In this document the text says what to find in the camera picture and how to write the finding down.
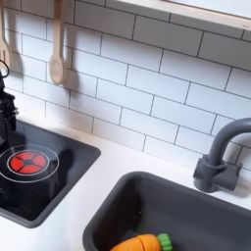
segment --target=burner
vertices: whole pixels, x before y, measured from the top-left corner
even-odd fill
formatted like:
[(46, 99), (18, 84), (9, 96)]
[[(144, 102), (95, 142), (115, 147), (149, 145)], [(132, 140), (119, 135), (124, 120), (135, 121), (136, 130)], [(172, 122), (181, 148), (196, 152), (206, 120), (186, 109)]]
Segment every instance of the burner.
[(13, 154), (7, 166), (15, 174), (32, 176), (48, 168), (49, 158), (41, 152), (26, 150)]
[(44, 180), (59, 167), (59, 158), (51, 149), (39, 145), (10, 148), (0, 156), (0, 175), (20, 183)]

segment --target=white subway tile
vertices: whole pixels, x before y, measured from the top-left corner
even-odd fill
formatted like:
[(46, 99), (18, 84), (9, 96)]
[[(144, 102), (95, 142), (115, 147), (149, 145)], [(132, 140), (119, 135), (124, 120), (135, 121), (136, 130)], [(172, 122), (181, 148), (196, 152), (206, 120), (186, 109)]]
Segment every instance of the white subway tile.
[[(202, 153), (208, 154), (214, 137), (192, 130), (184, 127), (180, 127), (177, 133), (176, 145), (182, 146), (184, 148)], [(240, 146), (230, 143), (227, 146), (226, 152), (224, 154), (224, 161), (235, 164), (238, 154), (240, 151)]]
[(85, 114), (46, 102), (46, 118), (91, 133), (93, 119)]
[(147, 136), (144, 152), (171, 161), (186, 168), (195, 169), (201, 154)]
[(75, 2), (75, 24), (125, 38), (132, 37), (135, 15)]
[(94, 119), (93, 134), (142, 151), (145, 135)]
[(186, 103), (233, 119), (251, 117), (251, 100), (194, 83)]
[(129, 66), (126, 86), (177, 102), (184, 102), (189, 82)]
[(46, 63), (13, 53), (11, 70), (18, 74), (45, 80)]
[(201, 37), (201, 30), (137, 17), (133, 39), (196, 56)]
[[(47, 40), (53, 42), (53, 22), (47, 20)], [(101, 33), (91, 29), (65, 24), (64, 45), (99, 54)]]
[(123, 109), (121, 126), (174, 143), (177, 125)]
[(102, 100), (71, 92), (70, 108), (95, 118), (118, 124), (122, 108)]
[(6, 91), (16, 97), (15, 106), (19, 109), (19, 113), (29, 114), (33, 117), (45, 117), (45, 101), (34, 98), (18, 91), (7, 89)]
[(5, 38), (13, 52), (22, 53), (22, 35), (5, 29)]
[(117, 0), (107, 0), (106, 6), (113, 9), (130, 12), (130, 13), (134, 13), (140, 16), (145, 16), (145, 17), (149, 17), (149, 18), (153, 18), (157, 20), (163, 20), (167, 22), (169, 21), (169, 18), (170, 18), (170, 14), (167, 12), (154, 10), (151, 8), (146, 8), (146, 7), (142, 7), (138, 5), (132, 5), (132, 4), (128, 4), (127, 2), (121, 2)]
[(76, 50), (73, 57), (73, 68), (76, 71), (120, 84), (126, 83), (127, 65), (124, 63)]
[(4, 0), (4, 6), (16, 10), (21, 9), (21, 0)]
[(28, 13), (5, 9), (5, 28), (46, 39), (46, 19)]
[(4, 79), (4, 83), (7, 88), (23, 92), (23, 75), (10, 72), (8, 77)]
[(86, 2), (86, 3), (90, 3), (90, 4), (97, 4), (97, 5), (105, 5), (106, 0), (78, 0), (81, 2)]
[(251, 73), (232, 69), (226, 91), (251, 98)]
[[(74, 23), (75, 0), (67, 1), (66, 22)], [(54, 19), (54, 1), (22, 0), (22, 10), (45, 18)]]
[(205, 32), (199, 57), (251, 70), (251, 43)]
[(172, 51), (165, 51), (161, 73), (224, 90), (230, 67)]
[(101, 55), (152, 71), (158, 71), (162, 49), (103, 34)]
[[(233, 122), (232, 119), (225, 118), (222, 116), (217, 115), (215, 125), (212, 131), (212, 135), (216, 136), (217, 133), (227, 124)], [(240, 145), (245, 145), (247, 147), (251, 147), (251, 133), (243, 133), (238, 136), (236, 136), (232, 142), (240, 144)]]
[[(23, 35), (23, 54), (31, 58), (50, 62), (53, 54), (53, 44), (45, 40)], [(72, 65), (72, 54), (73, 51), (71, 48), (64, 47), (67, 68), (70, 68)]]
[(206, 133), (211, 131), (216, 117), (214, 114), (159, 97), (154, 98), (152, 116)]
[(251, 41), (251, 31), (250, 30), (245, 30), (242, 39), (246, 40), (246, 41)]
[(28, 76), (24, 76), (24, 93), (54, 104), (69, 107), (69, 90)]
[(150, 114), (153, 96), (105, 80), (98, 80), (97, 98)]
[(242, 163), (245, 169), (251, 171), (251, 149), (243, 147), (237, 163)]
[[(97, 81), (97, 77), (84, 75), (67, 69), (66, 81), (60, 86), (95, 97)], [(47, 65), (47, 82), (53, 83), (49, 72), (49, 64)]]
[(217, 23), (211, 23), (203, 20), (191, 19), (189, 17), (180, 16), (176, 14), (172, 14), (170, 22), (178, 25), (195, 27), (202, 30), (210, 31), (212, 33), (227, 35), (236, 38), (241, 38), (243, 32), (242, 29), (237, 27), (220, 25)]

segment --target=hanging utensil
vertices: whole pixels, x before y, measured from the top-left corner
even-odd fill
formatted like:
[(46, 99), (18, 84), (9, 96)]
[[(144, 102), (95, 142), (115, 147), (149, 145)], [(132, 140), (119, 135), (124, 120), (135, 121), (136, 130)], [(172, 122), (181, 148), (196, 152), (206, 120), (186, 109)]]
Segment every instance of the hanging utensil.
[[(4, 0), (0, 0), (0, 60), (4, 61), (5, 64), (10, 68), (11, 66), (11, 55), (12, 51), (5, 39), (4, 32)], [(4, 64), (0, 64), (0, 69), (5, 69)]]
[(50, 60), (50, 76), (55, 84), (63, 83), (67, 73), (66, 61), (63, 56), (66, 5), (67, 0), (54, 0), (54, 45)]

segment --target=toy stove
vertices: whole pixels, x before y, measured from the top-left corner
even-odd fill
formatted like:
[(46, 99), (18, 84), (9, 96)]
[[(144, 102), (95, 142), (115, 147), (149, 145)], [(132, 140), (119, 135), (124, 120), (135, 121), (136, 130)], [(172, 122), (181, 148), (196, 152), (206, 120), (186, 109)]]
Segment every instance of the toy stove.
[(39, 226), (99, 155), (95, 147), (17, 122), (0, 147), (0, 216)]

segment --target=sink basin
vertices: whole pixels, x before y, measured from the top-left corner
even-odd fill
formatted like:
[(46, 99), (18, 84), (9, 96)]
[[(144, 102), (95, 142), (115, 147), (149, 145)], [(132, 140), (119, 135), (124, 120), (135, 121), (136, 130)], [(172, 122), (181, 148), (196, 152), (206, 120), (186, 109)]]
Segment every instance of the sink basin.
[(167, 233), (174, 251), (250, 251), (251, 212), (147, 173), (123, 176), (83, 233), (85, 251)]

